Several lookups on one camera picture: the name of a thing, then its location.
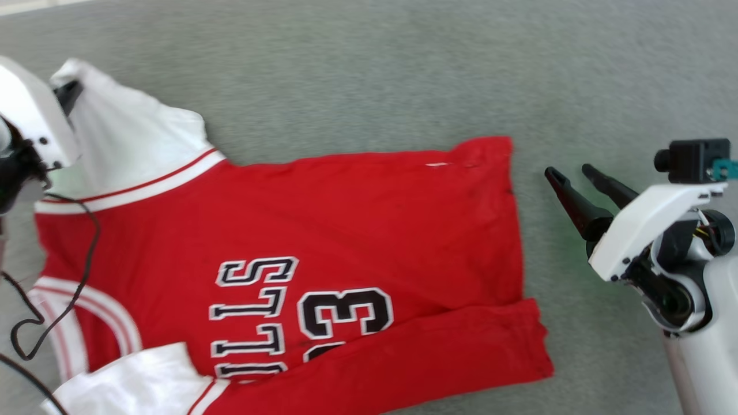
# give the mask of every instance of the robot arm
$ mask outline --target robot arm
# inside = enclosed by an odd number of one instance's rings
[[[80,157],[67,116],[83,87],[72,81],[52,90],[0,56],[0,89],[0,215],[4,215],[29,181],[38,180],[48,188],[48,171],[69,167]]]
[[[738,414],[738,258],[721,257],[735,229],[721,213],[699,210],[733,178],[726,139],[673,142],[656,157],[672,184],[641,195],[591,165],[582,168],[622,210],[614,216],[574,190],[555,168],[545,175],[587,241],[603,280],[642,297],[663,344],[686,415]]]

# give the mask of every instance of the black cable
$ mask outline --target black cable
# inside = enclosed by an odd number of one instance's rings
[[[8,275],[5,272],[1,272],[2,277],[10,282],[11,285],[13,285],[13,288],[18,292],[18,295],[21,296],[21,299],[26,304],[28,309],[33,313],[35,318],[26,318],[22,321],[19,321],[16,325],[13,326],[13,328],[10,330],[10,342],[13,345],[13,350],[18,354],[18,356],[25,360],[29,361],[33,359],[36,356],[36,353],[38,353],[38,350],[41,348],[41,345],[44,343],[44,340],[46,340],[46,336],[49,335],[49,333],[54,329],[54,327],[59,324],[59,322],[66,317],[67,314],[69,314],[75,307],[75,303],[77,302],[77,299],[80,297],[80,294],[82,293],[82,289],[87,285],[87,280],[89,279],[90,275],[90,269],[92,268],[92,254],[94,253],[95,247],[97,246],[97,241],[100,239],[100,222],[97,220],[97,217],[94,213],[92,213],[87,206],[76,199],[72,199],[69,197],[61,196],[56,193],[45,193],[46,196],[52,197],[54,199],[63,200],[66,202],[72,202],[80,205],[85,213],[87,213],[87,216],[89,216],[90,219],[92,219],[92,222],[94,223],[95,232],[92,236],[92,241],[90,242],[89,249],[87,250],[87,257],[85,259],[85,267],[84,271],[82,273],[82,278],[80,279],[80,283],[77,286],[77,290],[75,291],[74,295],[72,296],[72,299],[69,301],[69,305],[66,307],[66,309],[58,316],[56,319],[44,330],[44,332],[41,334],[41,336],[36,341],[36,344],[33,346],[33,349],[30,353],[26,354],[26,352],[21,347],[21,344],[18,341],[18,330],[25,326],[26,324],[34,324],[36,326],[40,326],[45,322],[44,316],[38,311],[38,309],[31,303],[26,293],[23,291],[23,288],[21,288],[21,285],[18,284],[16,280],[14,280],[10,275]],[[38,378],[33,376],[28,370],[23,368],[23,366],[20,366],[16,362],[12,361],[10,358],[5,356],[4,354],[0,354],[0,361],[2,361],[4,364],[8,365],[11,369],[17,371],[21,376],[25,377],[29,382],[31,382],[39,391],[41,391],[44,396],[51,401],[52,404],[57,408],[60,415],[68,415],[68,413],[64,410],[64,408],[61,406],[59,401],[54,398],[53,393],[40,381]]]
[[[707,234],[710,236],[710,243],[712,243],[712,249],[715,251],[715,253],[718,256],[725,255],[720,244],[717,243],[717,235],[715,235],[715,229],[713,229],[712,226],[706,226],[705,228],[707,228]]]
[[[59,411],[59,415],[69,415],[69,413],[64,410],[64,407],[61,406],[59,401],[56,400],[54,394],[40,380],[38,380],[37,377],[33,376],[33,373],[29,372],[16,362],[13,362],[8,356],[5,356],[2,353],[0,353],[0,362],[5,363],[12,370],[17,371],[22,377],[25,377],[26,380],[31,382],[52,404],[54,404],[57,411]]]

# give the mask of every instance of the number 3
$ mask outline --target number 3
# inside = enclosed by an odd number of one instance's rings
[[[359,319],[356,316],[359,307],[369,308],[369,316]],[[330,319],[322,317],[324,309],[331,310]],[[312,340],[332,338],[332,323],[361,320],[362,335],[371,335],[386,329],[394,321],[390,296],[379,288],[306,292],[297,303],[297,316],[300,331]],[[312,360],[341,344],[343,342],[315,346],[304,354],[303,360]]]

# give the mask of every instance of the jersey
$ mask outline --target jersey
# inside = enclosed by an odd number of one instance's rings
[[[228,386],[197,373],[184,343],[121,357],[93,373],[81,373],[54,391],[69,415],[203,414],[207,402]],[[49,415],[59,411],[45,400]]]
[[[54,79],[70,77],[83,156],[52,191],[101,232],[52,331],[64,380],[184,342],[198,373],[232,381],[213,413],[375,414],[552,374],[523,298],[510,139],[239,167],[198,114],[84,62]],[[73,203],[35,209],[48,258],[30,294],[51,321],[95,226]]]

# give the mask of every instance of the gray carpet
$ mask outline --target gray carpet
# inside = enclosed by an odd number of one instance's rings
[[[651,160],[670,140],[734,135],[736,21],[733,0],[102,1],[0,18],[0,55],[44,77],[89,60],[203,114],[243,164],[512,136],[526,293],[556,375],[399,413],[672,415],[657,329],[634,292],[588,268],[542,172],[555,165],[602,202],[583,162],[642,190],[665,181]],[[5,268],[28,287],[44,257],[28,209],[10,235]],[[6,284],[0,307],[3,333],[27,315]],[[58,383],[50,347],[28,367]],[[0,371],[0,413],[40,400]]]

